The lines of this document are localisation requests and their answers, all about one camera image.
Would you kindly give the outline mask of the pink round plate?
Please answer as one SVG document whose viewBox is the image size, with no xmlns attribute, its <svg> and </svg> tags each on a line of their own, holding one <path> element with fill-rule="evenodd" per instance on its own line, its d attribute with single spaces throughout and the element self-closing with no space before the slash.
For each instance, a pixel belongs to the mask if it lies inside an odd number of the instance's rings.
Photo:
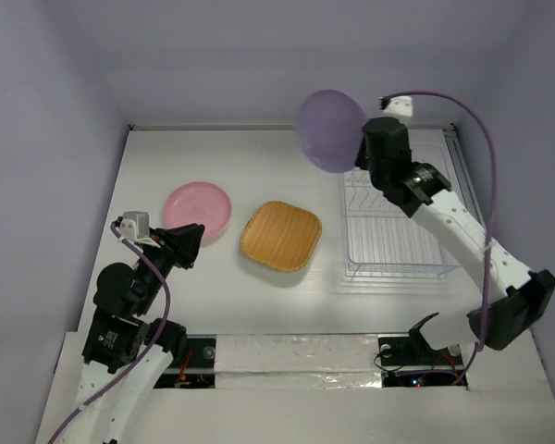
<svg viewBox="0 0 555 444">
<path fill-rule="evenodd" d="M 232 202 L 228 194 L 208 181 L 193 181 L 179 186 L 168 195 L 163 208 L 167 228 L 203 225 L 204 241 L 220 236 L 227 228 L 231 215 Z"/>
</svg>

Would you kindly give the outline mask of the purple plate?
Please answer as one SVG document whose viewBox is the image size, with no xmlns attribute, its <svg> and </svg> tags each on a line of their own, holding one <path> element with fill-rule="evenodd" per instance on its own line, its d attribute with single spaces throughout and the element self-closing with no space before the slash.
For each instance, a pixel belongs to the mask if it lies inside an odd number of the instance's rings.
<svg viewBox="0 0 555 444">
<path fill-rule="evenodd" d="M 297 131 L 302 151 L 318 168 L 344 173 L 355 168 L 368 117 L 361 105 L 345 92 L 314 92 L 302 103 Z"/>
</svg>

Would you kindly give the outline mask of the square woven orange tray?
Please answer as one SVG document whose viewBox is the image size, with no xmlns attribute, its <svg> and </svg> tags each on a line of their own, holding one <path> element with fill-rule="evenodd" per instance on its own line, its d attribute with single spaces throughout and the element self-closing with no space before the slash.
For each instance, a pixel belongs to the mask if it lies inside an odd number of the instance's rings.
<svg viewBox="0 0 555 444">
<path fill-rule="evenodd" d="M 312 212 L 281 201 L 260 205 L 240 236 L 240 249 L 258 264 L 280 272 L 296 272 L 309 262 L 322 235 Z"/>
</svg>

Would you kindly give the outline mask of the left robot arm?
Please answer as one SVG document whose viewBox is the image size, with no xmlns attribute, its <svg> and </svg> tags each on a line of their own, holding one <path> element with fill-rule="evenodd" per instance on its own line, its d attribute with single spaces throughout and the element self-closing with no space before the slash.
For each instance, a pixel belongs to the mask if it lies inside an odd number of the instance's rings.
<svg viewBox="0 0 555 444">
<path fill-rule="evenodd" d="M 144 212 L 126 212 L 110 229 L 137 261 L 108 265 L 96 279 L 76 407 L 52 443 L 126 442 L 156 381 L 189 356 L 185 327 L 168 318 L 167 277 L 193 267 L 204 226 L 151 228 Z"/>
</svg>

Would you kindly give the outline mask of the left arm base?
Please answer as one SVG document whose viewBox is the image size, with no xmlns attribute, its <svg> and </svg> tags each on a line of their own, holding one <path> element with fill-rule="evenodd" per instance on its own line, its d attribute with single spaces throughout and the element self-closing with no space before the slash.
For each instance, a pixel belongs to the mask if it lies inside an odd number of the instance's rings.
<svg viewBox="0 0 555 444">
<path fill-rule="evenodd" d="M 216 385 L 216 336 L 188 336 L 181 363 L 158 378 L 156 389 L 213 389 Z"/>
</svg>

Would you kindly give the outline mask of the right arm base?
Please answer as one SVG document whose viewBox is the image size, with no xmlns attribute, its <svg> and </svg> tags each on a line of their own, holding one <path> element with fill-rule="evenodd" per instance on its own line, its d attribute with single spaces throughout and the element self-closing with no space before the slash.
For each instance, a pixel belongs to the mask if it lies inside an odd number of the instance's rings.
<svg viewBox="0 0 555 444">
<path fill-rule="evenodd" d="M 425 317 L 406 334 L 378 337 L 373 364 L 383 388 L 450 387 L 463 372 L 460 348 L 453 355 L 448 348 L 431 348 L 423 338 L 421 328 L 435 316 Z"/>
</svg>

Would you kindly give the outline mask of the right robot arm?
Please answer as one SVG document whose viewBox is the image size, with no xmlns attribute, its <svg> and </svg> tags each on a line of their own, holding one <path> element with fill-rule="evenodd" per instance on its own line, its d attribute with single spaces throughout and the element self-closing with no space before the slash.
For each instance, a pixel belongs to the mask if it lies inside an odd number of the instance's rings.
<svg viewBox="0 0 555 444">
<path fill-rule="evenodd" d="M 433 235 L 482 292 L 482 302 L 457 314 L 430 314 L 409 331 L 407 351 L 427 363 L 441 349 L 476 343 L 501 351 L 544 314 L 555 277 L 533 271 L 487 239 L 449 180 L 434 166 L 415 162 L 407 128 L 394 117 L 369 119 L 356 165 L 368 172 L 385 199 Z"/>
</svg>

